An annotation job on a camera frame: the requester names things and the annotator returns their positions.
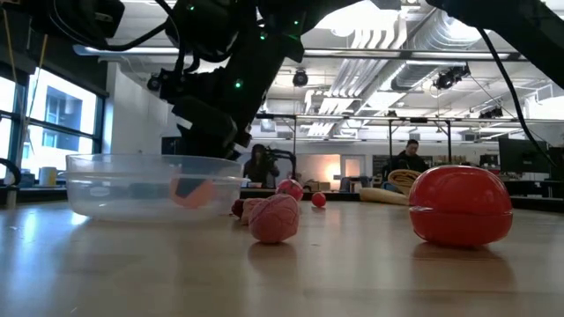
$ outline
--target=chair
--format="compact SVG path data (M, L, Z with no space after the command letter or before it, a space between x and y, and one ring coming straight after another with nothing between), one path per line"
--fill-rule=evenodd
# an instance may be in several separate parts
M359 179L360 179L360 185L361 185L363 188L371 188L371 187L372 187L372 184L370 184L370 182L371 182L370 177L368 177L368 176L360 176Z
M339 192L350 193L351 192L351 179L348 177L343 177L341 179L341 185L339 187Z

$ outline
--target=pink ball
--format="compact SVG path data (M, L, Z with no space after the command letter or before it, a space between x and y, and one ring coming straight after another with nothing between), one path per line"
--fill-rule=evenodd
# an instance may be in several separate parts
M279 243L298 232L299 222L298 202L290 195L274 195L253 208L249 230L263 243Z
M295 180L283 180L278 184L276 194L290 195L299 202L303 197L303 188L300 183Z

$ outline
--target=red plastic container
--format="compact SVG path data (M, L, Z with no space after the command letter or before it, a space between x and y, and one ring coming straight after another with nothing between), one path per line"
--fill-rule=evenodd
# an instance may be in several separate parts
M423 240L456 247L485 245L511 228L511 200L492 173L469 166L424 172L410 193L413 230Z

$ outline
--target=transparent bowl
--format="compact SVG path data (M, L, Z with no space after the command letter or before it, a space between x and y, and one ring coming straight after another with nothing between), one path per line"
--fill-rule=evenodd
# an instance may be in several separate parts
M78 214L103 220L190 221L231 212L242 165L219 158L69 155L67 192Z

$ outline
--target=cable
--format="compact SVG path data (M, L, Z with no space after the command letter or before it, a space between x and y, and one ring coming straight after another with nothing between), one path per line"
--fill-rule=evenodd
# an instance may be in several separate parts
M523 132L529 138L529 141L531 141L531 143L533 144L535 149L543 155L543 157L546 159L546 161L548 161L548 163L550 163L550 165L552 165L553 167L557 167L556 164L550 159L548 154L546 154L545 150L543 151L540 148L540 145L538 145L537 140L535 140L535 138L533 137L533 135L529 131L529 128L527 128L527 123L525 122L523 110L521 109L521 105L519 104L519 97L517 96L517 92L515 90L515 87L513 86L513 83L511 82L511 78L509 78L509 74L505 70L505 67L503 67L503 63L501 62L500 56L497 54L497 51L495 50L495 47L494 47L492 41L490 40L489 36L487 36L487 33L486 33L486 31L484 31L483 28L477 28L477 30L478 30L479 34L482 36L482 38L484 39L484 42L486 43L487 48L492 53L493 59L495 60L497 67L500 69L500 72L501 72L501 75L503 76L503 79L505 79L505 82L508 85L509 92L511 93L511 98L513 98L513 101L515 102L515 109L517 111L517 119L519 120L519 123L521 123L521 128L523 128Z
M8 21L8 13L7 11L4 9L4 25L6 28L6 40L8 41L8 55L10 56L10 63L11 63L11 72L12 75L14 76L14 83L18 82L18 78L16 75L16 63L14 62L14 56L13 56L13 48L11 45L11 32L10 32L10 23ZM47 50L47 41L48 41L48 36L45 34L43 35L43 45L41 47L41 55L40 55L40 59L39 59L39 70L37 72L37 82L39 82L39 75L41 73L41 67L43 66L43 61L45 59L45 52ZM35 93L37 92L37 83L35 84L34 90L33 90L33 96L31 99L31 106L29 108L29 117L26 116L26 108L23 105L23 98L19 98L18 96L16 96L16 99L18 100L18 106L20 109L20 118L23 118L23 124L22 124L22 128L21 128L21 140L18 146L18 151L17 151L17 155L16 155L16 165L17 166L21 166L21 159L22 159L22 154L23 154L23 150L24 150L24 142L27 139L27 126L29 125L29 122L31 121L31 114L32 114L32 110L33 110L33 104L35 102Z
M178 77L182 75L182 68L184 67L184 56L186 55L186 42L184 37L181 36L180 30L174 21L174 12L172 8L167 4L165 0L154 0L170 17L170 21L174 26L174 30L176 32L176 36L179 41L179 48L178 48L178 58L176 60L174 66L174 73L177 74ZM167 22L155 27L148 33L140 36L139 38L123 45L108 45L106 43L100 42L93 42L91 39L86 38L84 35L79 33L78 31L74 30L72 27L68 26L64 20L59 15L58 9L56 8L56 0L48 1L48 15L51 18L51 21L67 36L69 36L74 41L93 48L97 49L104 49L110 51L124 51L131 48L134 48L143 42L151 39L151 37L157 35L158 33L162 32L167 27Z
M483 85L481 85L478 80L476 80L476 78L474 78L472 75L470 75L470 78L472 78L472 80L476 83L476 85L478 85L478 87L491 99L493 100L493 102L495 102L495 104L500 107L501 109L505 110L505 112L507 114L509 114L513 119L517 119L519 120L517 117L515 117L514 115L512 115L500 102L498 102L496 100L496 98L494 98L487 90L486 88L484 88ZM531 131L531 133L533 135L535 135L537 138L541 139L542 141L546 142L548 145L553 146L552 144L550 144L548 141L546 141L543 137L541 137L540 135L538 135L535 131Z
M174 21L175 20L174 11L170 8L167 2L165 0L154 0L154 1L158 5L160 5L162 10L164 10L168 14L168 17L170 18L170 21L174 26L174 30L176 31L176 36L178 37L178 58L176 59L176 63L174 64L174 73L178 78L180 78L180 76L182 75L182 69L184 68L184 56L186 55L186 41L184 37L181 35L180 28L176 24L176 21Z
M51 22L55 26L57 26L63 33L65 33L68 37L73 39L75 42L82 44L87 47L93 47L96 49L103 49L115 52L121 52L124 50L128 50L139 46L140 44L144 43L145 41L151 39L153 36L157 35L158 33L165 30L167 23L163 23L151 31L141 35L137 39L122 45L108 45L105 42L97 42L91 39L86 38L83 34L79 33L78 31L74 30L72 27L67 25L64 20L59 15L58 9L56 8L56 0L48 1L48 15L51 19Z

